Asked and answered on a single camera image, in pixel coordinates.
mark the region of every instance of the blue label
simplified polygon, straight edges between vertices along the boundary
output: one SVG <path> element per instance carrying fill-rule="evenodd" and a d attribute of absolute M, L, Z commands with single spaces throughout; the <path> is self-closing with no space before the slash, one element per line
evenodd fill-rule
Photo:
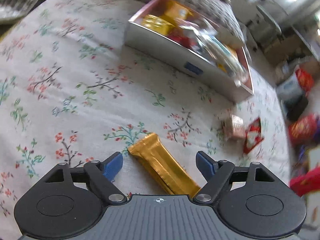
<path fill-rule="evenodd" d="M 203 70 L 196 67 L 195 65 L 191 64 L 190 62 L 187 62 L 184 67 L 190 71 L 192 71 L 193 73 L 197 74 L 197 75 L 201 75 L 203 73 Z"/>

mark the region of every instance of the metal pivot screw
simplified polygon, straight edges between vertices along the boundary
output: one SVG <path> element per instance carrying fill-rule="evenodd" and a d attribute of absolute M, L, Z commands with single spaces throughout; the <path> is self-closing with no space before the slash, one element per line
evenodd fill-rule
<path fill-rule="evenodd" d="M 211 196 L 208 194 L 199 194 L 196 196 L 196 200 L 200 202 L 208 202 L 211 200 Z"/>
<path fill-rule="evenodd" d="M 123 199 L 124 199 L 124 196 L 122 196 L 121 194 L 112 194 L 109 196 L 109 200 L 111 200 L 112 202 L 119 202 Z"/>

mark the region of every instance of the blue gripper pad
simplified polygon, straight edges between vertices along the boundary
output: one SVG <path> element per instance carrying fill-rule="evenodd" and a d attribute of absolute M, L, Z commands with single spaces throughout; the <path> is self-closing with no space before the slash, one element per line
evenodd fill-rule
<path fill-rule="evenodd" d="M 110 162 L 104 166 L 103 176 L 105 176 L 109 181 L 113 182 L 115 176 L 122 169 L 123 156 L 118 153 Z"/>
<path fill-rule="evenodd" d="M 206 181 L 209 181 L 219 169 L 218 163 L 209 162 L 202 154 L 202 151 L 196 154 L 196 166 Z"/>

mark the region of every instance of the candy box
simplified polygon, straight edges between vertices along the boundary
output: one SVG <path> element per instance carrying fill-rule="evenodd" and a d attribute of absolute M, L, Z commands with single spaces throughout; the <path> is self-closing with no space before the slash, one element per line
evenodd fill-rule
<path fill-rule="evenodd" d="M 171 11 L 167 11 L 168 2 L 179 5 L 179 3 L 174 0 L 152 0 L 133 15 L 128 21 L 125 32 L 125 44 L 197 78 L 234 103 L 239 103 L 247 97 L 252 96 L 254 91 L 247 58 L 242 48 L 244 44 L 237 43 L 233 35 L 226 31 L 226 29 L 209 21 L 218 31 L 216 38 L 221 43 L 232 47 L 236 51 L 239 62 L 248 70 L 249 78 L 245 83 L 236 84 L 235 81 L 230 78 L 227 73 L 218 68 L 215 63 L 183 47 L 178 42 L 142 26 L 143 19 L 148 15 L 160 18 L 165 12 L 167 12 L 167 16 L 169 15 L 170 17 L 177 15 L 179 6 L 175 6 Z M 190 8 L 188 8 L 188 11 L 189 12 L 183 14 L 182 17 L 185 18 L 185 16 L 187 16 L 187 21 L 203 17 Z"/>

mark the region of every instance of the purple package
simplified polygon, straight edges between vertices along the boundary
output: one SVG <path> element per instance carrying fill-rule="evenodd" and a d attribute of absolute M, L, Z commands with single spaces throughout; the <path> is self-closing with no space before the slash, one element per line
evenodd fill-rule
<path fill-rule="evenodd" d="M 313 136 L 313 140 L 318 144 L 320 143 L 320 116 L 318 115 L 317 119 L 317 130 L 315 135 Z"/>

